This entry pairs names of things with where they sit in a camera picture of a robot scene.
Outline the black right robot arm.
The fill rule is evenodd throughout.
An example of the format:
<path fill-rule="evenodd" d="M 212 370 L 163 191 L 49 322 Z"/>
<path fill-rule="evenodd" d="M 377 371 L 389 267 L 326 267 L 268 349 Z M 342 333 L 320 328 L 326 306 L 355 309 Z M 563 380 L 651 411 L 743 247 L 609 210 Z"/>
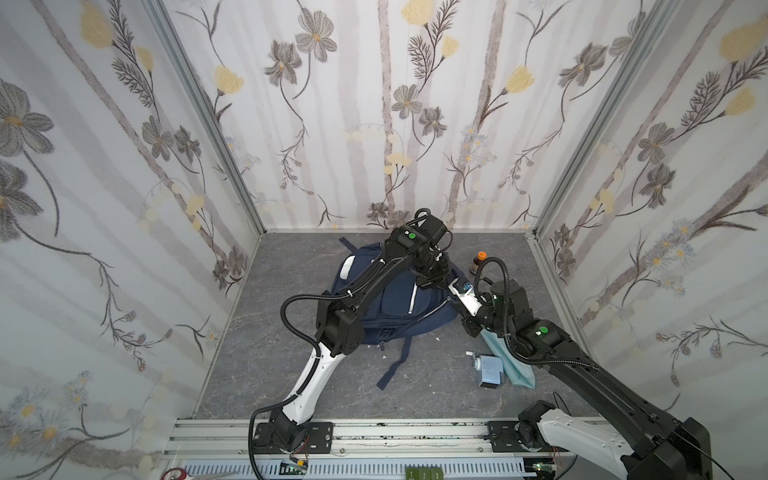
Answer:
<path fill-rule="evenodd" d="M 529 451 L 566 450 L 618 479 L 711 479 L 710 435 L 635 393 L 601 367 L 557 324 L 534 318 L 525 291 L 498 282 L 479 295 L 461 278 L 449 289 L 471 336 L 492 332 L 512 356 L 565 383 L 609 423 L 601 428 L 539 400 L 518 416 L 515 437 Z"/>

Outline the navy blue student backpack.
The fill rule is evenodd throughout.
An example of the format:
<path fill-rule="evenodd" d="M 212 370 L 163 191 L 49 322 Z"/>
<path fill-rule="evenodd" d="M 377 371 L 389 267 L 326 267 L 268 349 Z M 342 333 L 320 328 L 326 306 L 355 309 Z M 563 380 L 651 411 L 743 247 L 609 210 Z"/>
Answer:
<path fill-rule="evenodd" d="M 349 255 L 342 262 L 333 281 L 333 294 L 346 291 L 352 281 L 381 253 L 379 244 L 357 247 L 344 237 L 339 241 Z M 455 297 L 447 290 L 420 288 L 416 275 L 411 271 L 399 274 L 372 301 L 368 312 L 362 317 L 365 331 L 363 343 L 383 347 L 392 340 L 404 341 L 400 359 L 392 363 L 377 382 L 379 389 L 385 389 L 398 368 L 407 361 L 415 336 L 436 330 L 458 316 L 454 303 Z"/>

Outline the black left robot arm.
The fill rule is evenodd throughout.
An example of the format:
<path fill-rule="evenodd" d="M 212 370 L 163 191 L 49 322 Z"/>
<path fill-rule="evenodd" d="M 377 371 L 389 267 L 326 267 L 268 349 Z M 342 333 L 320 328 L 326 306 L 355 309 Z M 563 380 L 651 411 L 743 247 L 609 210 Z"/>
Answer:
<path fill-rule="evenodd" d="M 300 450 L 312 437 L 317 401 L 330 377 L 359 346 L 411 341 L 455 318 L 448 287 L 461 272 L 438 245 L 447 232 L 436 219 L 411 221 L 378 244 L 350 245 L 331 289 L 283 302 L 283 325 L 311 353 L 288 396 L 252 413 L 250 453 Z"/>

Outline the light teal pencil pouch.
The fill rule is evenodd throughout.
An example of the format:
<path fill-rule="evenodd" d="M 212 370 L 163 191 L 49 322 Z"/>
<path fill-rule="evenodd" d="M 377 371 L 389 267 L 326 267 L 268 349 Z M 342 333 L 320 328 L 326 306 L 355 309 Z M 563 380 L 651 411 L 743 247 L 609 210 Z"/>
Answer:
<path fill-rule="evenodd" d="M 495 333 L 483 330 L 483 340 L 494 356 L 501 359 L 505 375 L 512 385 L 528 389 L 536 388 L 536 378 L 530 365 L 516 360 L 508 351 L 504 341 Z"/>

